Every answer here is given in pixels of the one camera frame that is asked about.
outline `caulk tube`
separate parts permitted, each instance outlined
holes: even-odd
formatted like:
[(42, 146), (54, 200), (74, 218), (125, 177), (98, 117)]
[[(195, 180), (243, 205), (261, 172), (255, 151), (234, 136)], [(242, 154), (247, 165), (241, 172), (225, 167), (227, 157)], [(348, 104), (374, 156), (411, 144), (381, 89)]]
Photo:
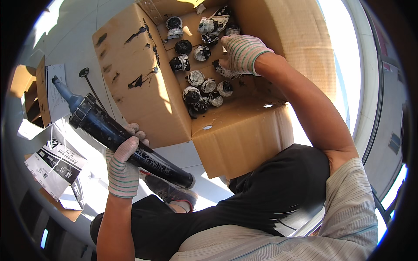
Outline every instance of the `caulk tube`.
[[(85, 97), (75, 95), (56, 76), (52, 83), (69, 103), (72, 113), (69, 123), (74, 128), (83, 129), (114, 152), (132, 136), (96, 104), (96, 98), (90, 93)], [(192, 174), (175, 166), (142, 142), (139, 142), (137, 150), (128, 162), (181, 188), (190, 189), (194, 186), (195, 179)]]

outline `open cardboard box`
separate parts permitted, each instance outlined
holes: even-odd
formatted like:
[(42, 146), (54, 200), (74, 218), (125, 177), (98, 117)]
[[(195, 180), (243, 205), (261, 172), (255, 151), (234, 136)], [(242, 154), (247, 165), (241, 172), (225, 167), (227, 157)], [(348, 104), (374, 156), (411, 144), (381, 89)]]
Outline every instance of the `open cardboard box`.
[[(335, 99), (335, 65), (328, 31), (315, 0), (140, 0), (127, 7), (92, 37), (103, 77), (125, 119), (137, 122), (151, 147), (192, 140), (209, 178), (241, 176), (290, 146), (293, 133), (285, 98), (263, 77), (243, 76), (232, 82), (234, 94), (219, 108), (191, 119), (182, 99), (188, 72), (173, 73), (174, 45), (187, 39), (193, 50), (202, 44), (197, 27), (225, 4), (243, 34), (259, 37), (276, 53)], [(203, 2), (200, 15), (194, 9)], [(167, 38), (169, 16), (183, 21), (182, 38)], [(194, 60), (192, 70), (217, 83), (226, 80), (212, 61), (224, 58), (222, 46), (211, 47), (208, 61)]]
[(37, 68), (18, 65), (15, 69), (11, 94), (21, 99), (25, 96), (25, 119), (38, 126), (42, 131), (51, 122), (48, 109), (45, 82), (45, 56)]

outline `shirt sleeve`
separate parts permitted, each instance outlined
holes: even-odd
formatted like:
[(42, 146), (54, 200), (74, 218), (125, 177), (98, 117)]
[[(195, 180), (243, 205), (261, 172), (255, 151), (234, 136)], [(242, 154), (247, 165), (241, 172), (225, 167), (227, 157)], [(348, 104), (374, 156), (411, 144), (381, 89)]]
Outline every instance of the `shirt sleeve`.
[(325, 216), (318, 235), (376, 247), (375, 202), (359, 158), (344, 163), (326, 181)]

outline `hand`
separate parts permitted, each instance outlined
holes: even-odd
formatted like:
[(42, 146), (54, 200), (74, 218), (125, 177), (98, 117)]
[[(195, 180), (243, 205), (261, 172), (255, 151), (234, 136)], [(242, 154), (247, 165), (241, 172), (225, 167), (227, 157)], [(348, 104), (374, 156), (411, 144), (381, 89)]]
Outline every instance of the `hand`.
[(106, 150), (107, 174), (109, 177), (107, 189), (116, 197), (133, 198), (137, 195), (140, 172), (138, 167), (126, 161), (136, 151), (140, 140), (145, 145), (149, 145), (150, 142), (145, 139), (144, 132), (138, 131), (138, 124), (129, 124), (125, 129), (133, 136), (123, 142), (115, 153)]
[(259, 38), (250, 35), (224, 36), (221, 43), (227, 50), (229, 59), (220, 59), (219, 64), (241, 74), (260, 76), (254, 68), (255, 60), (260, 54), (274, 53)]

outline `sneaker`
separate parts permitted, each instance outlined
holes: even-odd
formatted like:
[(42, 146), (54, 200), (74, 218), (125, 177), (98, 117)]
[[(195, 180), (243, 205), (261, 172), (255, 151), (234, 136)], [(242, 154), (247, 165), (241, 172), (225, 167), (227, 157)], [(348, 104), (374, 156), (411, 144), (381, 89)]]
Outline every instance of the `sneaker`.
[(163, 202), (186, 201), (190, 205), (190, 212), (193, 211), (194, 206), (196, 205), (197, 194), (191, 190), (175, 188), (154, 175), (146, 175), (145, 184), (147, 184), (150, 190), (157, 194)]

